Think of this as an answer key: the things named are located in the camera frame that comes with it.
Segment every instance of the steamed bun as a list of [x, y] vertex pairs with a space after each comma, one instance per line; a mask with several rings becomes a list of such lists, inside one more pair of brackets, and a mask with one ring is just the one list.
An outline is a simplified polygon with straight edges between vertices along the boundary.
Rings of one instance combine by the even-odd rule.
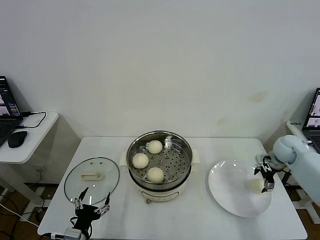
[[144, 169], [149, 164], [149, 158], [143, 153], [138, 153], [133, 156], [132, 164], [136, 169]]
[[165, 179], [165, 174], [164, 171], [162, 171], [160, 168], [152, 167], [147, 172], [146, 177], [149, 182], [159, 184], [162, 183], [162, 181]]
[[147, 148], [149, 153], [151, 154], [158, 154], [162, 151], [162, 144], [158, 140], [152, 140], [147, 144]]

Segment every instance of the glass lid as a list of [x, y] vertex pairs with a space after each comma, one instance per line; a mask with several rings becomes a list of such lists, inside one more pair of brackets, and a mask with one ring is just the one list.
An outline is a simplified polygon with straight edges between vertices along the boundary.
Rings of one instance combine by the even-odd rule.
[[119, 168], [105, 157], [89, 158], [71, 170], [64, 183], [64, 193], [70, 202], [75, 202], [87, 187], [82, 203], [93, 205], [106, 199], [119, 182]]

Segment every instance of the computer mouse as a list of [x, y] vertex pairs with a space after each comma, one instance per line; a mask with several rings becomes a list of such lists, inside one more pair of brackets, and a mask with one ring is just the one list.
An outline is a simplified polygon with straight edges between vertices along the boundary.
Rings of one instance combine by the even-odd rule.
[[24, 143], [26, 136], [27, 136], [27, 131], [17, 131], [12, 133], [8, 137], [9, 148], [13, 149], [13, 148], [20, 147]]

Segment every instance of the laptop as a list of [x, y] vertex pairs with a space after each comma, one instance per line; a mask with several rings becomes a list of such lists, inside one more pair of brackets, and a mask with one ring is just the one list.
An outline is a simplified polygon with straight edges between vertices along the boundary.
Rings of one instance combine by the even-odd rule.
[[21, 123], [22, 119], [6, 77], [0, 76], [0, 146], [15, 130], [15, 127]]
[[320, 153], [320, 88], [315, 91], [302, 132], [312, 141], [315, 150]]

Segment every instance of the white cable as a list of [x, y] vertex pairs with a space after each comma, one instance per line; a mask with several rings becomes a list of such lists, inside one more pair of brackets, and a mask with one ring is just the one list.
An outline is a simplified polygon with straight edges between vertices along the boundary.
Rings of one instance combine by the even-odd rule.
[[27, 219], [25, 219], [23, 216], [19, 215], [18, 213], [14, 212], [14, 211], [11, 211], [9, 208], [6, 208], [6, 207], [3, 206], [1, 203], [0, 203], [0, 206], [4, 207], [4, 208], [7, 209], [9, 212], [11, 212], [11, 213], [19, 216], [20, 218], [26, 220], [28, 223], [33, 224], [33, 225], [35, 225], [36, 227], [39, 227], [37, 224], [35, 224], [35, 223], [31, 222], [31, 221], [28, 221]]

